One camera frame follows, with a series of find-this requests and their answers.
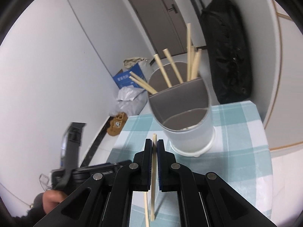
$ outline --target cardboard box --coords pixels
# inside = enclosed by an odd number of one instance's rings
[[[119,89],[124,86],[130,86],[130,85],[136,88],[141,88],[141,86],[137,85],[129,78],[129,76],[131,76],[130,72],[137,74],[140,78],[146,81],[143,72],[139,66],[139,63],[137,63],[130,70],[123,73],[118,73],[116,76],[113,77],[113,80],[118,85]]]

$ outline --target shoe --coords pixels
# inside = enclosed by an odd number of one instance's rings
[[[118,113],[109,123],[110,127],[107,129],[107,133],[111,136],[119,135],[127,121],[128,117],[126,113]]]

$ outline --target checkered tablecloth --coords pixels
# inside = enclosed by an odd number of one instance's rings
[[[153,115],[145,114],[129,117],[107,162],[133,160],[135,153],[143,150],[145,139],[152,139],[153,133],[157,133],[158,139],[164,140],[166,151],[174,153],[178,163],[197,173],[217,173],[270,218],[272,161],[255,104],[245,101],[213,106],[212,114],[216,139],[213,147],[198,158],[176,154]],[[155,205],[156,220],[150,222],[151,227],[180,226],[176,192],[163,193],[156,188]],[[131,227],[145,226],[142,192],[134,192],[130,221]]]

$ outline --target gray door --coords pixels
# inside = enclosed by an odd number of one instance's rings
[[[186,52],[186,25],[174,0],[129,1],[160,58],[166,48],[172,55]]]

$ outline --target white wall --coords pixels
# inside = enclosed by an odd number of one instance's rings
[[[39,175],[59,168],[70,122],[87,123],[82,158],[117,91],[67,0],[35,0],[0,46],[0,182],[32,203]],[[25,213],[2,187],[0,195],[13,215]]]
[[[277,18],[270,0],[232,0],[240,9],[251,50],[253,92],[261,119],[273,102],[280,65]]]
[[[194,46],[205,46],[204,35],[190,0],[175,0],[184,22],[191,23],[191,40]]]
[[[69,1],[112,76],[127,58],[151,58],[152,54],[122,0]]]
[[[283,57],[276,102],[266,127],[270,148],[303,141],[303,35],[293,21],[279,21]]]

